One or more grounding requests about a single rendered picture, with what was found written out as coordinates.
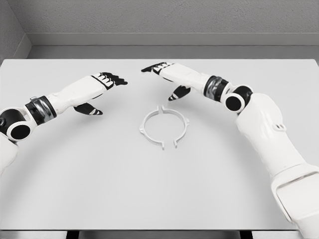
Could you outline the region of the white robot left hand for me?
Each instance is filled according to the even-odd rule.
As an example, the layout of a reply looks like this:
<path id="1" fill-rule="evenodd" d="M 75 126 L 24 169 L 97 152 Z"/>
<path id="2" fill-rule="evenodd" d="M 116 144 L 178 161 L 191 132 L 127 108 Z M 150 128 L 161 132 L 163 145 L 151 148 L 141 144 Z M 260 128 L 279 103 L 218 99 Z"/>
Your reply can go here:
<path id="1" fill-rule="evenodd" d="M 84 115 L 99 116 L 103 112 L 87 101 L 101 96 L 105 91 L 114 86 L 127 85 L 123 78 L 109 72 L 101 72 L 86 76 L 71 85 L 72 106 L 76 112 Z"/>

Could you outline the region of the white pipe clamp half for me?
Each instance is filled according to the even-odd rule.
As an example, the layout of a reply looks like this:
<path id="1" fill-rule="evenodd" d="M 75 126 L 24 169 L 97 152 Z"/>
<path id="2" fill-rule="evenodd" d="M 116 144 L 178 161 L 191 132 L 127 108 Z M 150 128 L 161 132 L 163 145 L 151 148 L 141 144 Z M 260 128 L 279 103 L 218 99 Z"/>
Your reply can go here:
<path id="1" fill-rule="evenodd" d="M 164 106 L 161 106 L 161 110 L 162 110 L 163 114 L 175 115 L 176 117 L 178 117 L 182 121 L 182 123 L 184 125 L 184 129 L 183 129 L 181 135 L 173 140 L 173 144 L 174 144 L 175 148 L 177 148 L 179 141 L 181 141 L 184 138 L 184 136 L 185 136 L 185 134 L 187 132 L 187 128 L 189 126 L 189 119 L 187 119 L 179 111 L 176 111 L 176 110 L 173 110 L 173 109 L 168 109 L 168 108 L 165 108 Z"/>
<path id="2" fill-rule="evenodd" d="M 140 131 L 140 133 L 141 133 L 142 135 L 144 135 L 144 137 L 145 137 L 149 142 L 151 142 L 151 143 L 153 143 L 153 144 L 155 144 L 155 145 L 159 145 L 159 146 L 162 148 L 162 150 L 164 150 L 164 142 L 152 138 L 152 137 L 147 133 L 147 131 L 146 131 L 146 123 L 147 123 L 147 121 L 148 121 L 150 118 L 152 118 L 152 117 L 154 117 L 154 116 L 156 116 L 156 115 L 159 115 L 160 113 L 163 113 L 163 106 L 157 106 L 157 109 L 156 109 L 156 110 L 149 112 L 149 113 L 144 117 L 144 119 L 143 119 L 143 121 L 142 121 L 142 124 L 141 124 L 141 126 L 140 126 L 140 128 L 139 128 L 139 131 Z"/>

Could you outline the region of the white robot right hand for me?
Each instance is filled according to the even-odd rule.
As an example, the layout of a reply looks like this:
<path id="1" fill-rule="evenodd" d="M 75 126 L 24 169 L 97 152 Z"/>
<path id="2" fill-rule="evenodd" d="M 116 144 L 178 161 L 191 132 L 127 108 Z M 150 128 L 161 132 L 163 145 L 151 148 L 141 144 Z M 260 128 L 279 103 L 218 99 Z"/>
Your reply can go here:
<path id="1" fill-rule="evenodd" d="M 200 73 L 178 63 L 160 62 L 142 69 L 141 72 L 153 72 L 178 85 L 168 98 L 169 101 L 183 98 L 192 88 L 202 93 L 205 84 Z"/>

